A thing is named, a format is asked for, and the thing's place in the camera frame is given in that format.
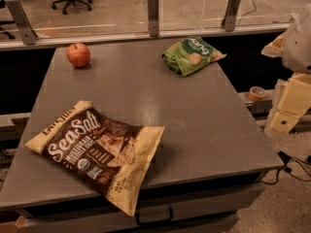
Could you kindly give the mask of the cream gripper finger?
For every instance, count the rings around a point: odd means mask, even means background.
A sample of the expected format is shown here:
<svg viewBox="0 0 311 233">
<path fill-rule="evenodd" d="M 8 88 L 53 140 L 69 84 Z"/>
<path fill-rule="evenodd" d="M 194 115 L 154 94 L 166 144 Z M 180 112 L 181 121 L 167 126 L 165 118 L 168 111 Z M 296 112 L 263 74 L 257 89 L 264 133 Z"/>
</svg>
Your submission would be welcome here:
<svg viewBox="0 0 311 233">
<path fill-rule="evenodd" d="M 272 42 L 270 42 L 262 49 L 261 54 L 271 58 L 280 57 L 282 55 L 282 46 L 284 38 L 285 33 L 280 34 L 278 37 L 276 37 Z"/>
<path fill-rule="evenodd" d="M 270 128 L 280 133 L 289 133 L 298 123 L 294 114 L 277 111 L 270 123 Z"/>
</svg>

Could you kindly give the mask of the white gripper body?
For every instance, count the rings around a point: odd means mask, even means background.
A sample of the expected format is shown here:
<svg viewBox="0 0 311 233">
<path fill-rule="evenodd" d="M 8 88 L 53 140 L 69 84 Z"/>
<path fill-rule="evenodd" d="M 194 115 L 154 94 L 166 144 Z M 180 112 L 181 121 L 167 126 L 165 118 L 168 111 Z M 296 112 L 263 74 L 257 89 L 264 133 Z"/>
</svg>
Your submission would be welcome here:
<svg viewBox="0 0 311 233">
<path fill-rule="evenodd" d="M 294 73 L 287 81 L 275 116 L 300 118 L 311 108 L 311 75 Z"/>
</svg>

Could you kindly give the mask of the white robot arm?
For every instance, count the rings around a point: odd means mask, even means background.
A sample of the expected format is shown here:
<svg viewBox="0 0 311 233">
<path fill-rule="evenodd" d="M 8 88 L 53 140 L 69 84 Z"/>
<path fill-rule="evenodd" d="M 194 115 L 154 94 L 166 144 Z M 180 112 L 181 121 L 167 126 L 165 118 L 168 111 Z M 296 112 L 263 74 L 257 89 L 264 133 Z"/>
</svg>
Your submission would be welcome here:
<svg viewBox="0 0 311 233">
<path fill-rule="evenodd" d="M 261 53 L 281 57 L 284 67 L 293 75 L 276 106 L 270 128 L 289 133 L 311 109 L 311 4 L 293 18 L 288 29 L 266 45 Z"/>
</svg>

